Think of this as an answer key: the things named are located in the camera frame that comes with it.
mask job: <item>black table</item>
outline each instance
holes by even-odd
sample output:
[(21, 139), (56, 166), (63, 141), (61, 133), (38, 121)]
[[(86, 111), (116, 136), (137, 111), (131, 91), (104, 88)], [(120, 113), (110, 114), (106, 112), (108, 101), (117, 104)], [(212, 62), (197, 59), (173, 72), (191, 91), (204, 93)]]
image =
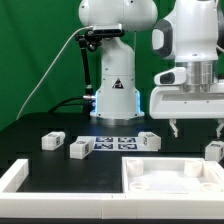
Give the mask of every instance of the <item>black table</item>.
[[(180, 137), (175, 138), (167, 120), (152, 120), (132, 126), (108, 127), (94, 124), (83, 114), (28, 114), (0, 132), (0, 176), (18, 158), (30, 161), (30, 175), (19, 192), (121, 193), (121, 158), (204, 157), (206, 145), (216, 140), (214, 120), (177, 122)], [(64, 131), (65, 143), (54, 152), (41, 150), (41, 137), (52, 131)], [(162, 138), (160, 152), (98, 152), (84, 160), (69, 158), (69, 146), (78, 136), (137, 136), (151, 131)], [(2, 223), (61, 223), (51, 219), (1, 219)], [(192, 220), (122, 220), (123, 223), (196, 223)], [(63, 223), (120, 223), (118, 220), (63, 220)]]

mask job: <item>white box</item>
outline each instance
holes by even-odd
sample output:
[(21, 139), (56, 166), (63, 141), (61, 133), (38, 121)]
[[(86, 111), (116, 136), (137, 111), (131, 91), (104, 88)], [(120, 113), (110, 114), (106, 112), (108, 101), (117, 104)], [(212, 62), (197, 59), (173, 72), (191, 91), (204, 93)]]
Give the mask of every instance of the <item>white box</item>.
[[(128, 170), (130, 162), (135, 160), (136, 164), (139, 160), (143, 161), (144, 171), (142, 175), (130, 175), (131, 172)], [(188, 194), (209, 190), (221, 192), (223, 179), (219, 176), (204, 159), (200, 158), (122, 158), (124, 193)]]

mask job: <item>white block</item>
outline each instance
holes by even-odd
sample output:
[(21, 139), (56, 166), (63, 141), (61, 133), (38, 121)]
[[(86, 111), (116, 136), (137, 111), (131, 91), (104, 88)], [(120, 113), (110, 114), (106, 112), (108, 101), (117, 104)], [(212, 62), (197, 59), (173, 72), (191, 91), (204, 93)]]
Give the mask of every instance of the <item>white block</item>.
[(92, 138), (78, 139), (70, 145), (70, 158), (84, 159), (93, 151), (94, 140)]
[(64, 132), (51, 132), (42, 137), (42, 150), (53, 151), (64, 144)]
[(212, 141), (205, 148), (205, 160), (219, 162), (224, 156), (224, 142)]
[(161, 149), (161, 138), (152, 132), (140, 132), (138, 134), (140, 143), (147, 146), (149, 150), (157, 151)]

